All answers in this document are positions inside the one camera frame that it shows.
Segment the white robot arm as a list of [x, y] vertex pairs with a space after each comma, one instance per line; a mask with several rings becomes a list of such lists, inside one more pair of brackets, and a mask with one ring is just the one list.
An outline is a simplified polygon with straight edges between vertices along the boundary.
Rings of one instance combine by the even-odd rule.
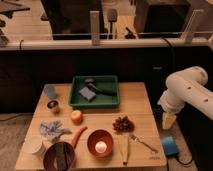
[[209, 119], [213, 120], [213, 92], [205, 88], [207, 72], [193, 66], [174, 72], [166, 78], [167, 89], [158, 100], [163, 109], [162, 128], [170, 129], [186, 103], [192, 105]]

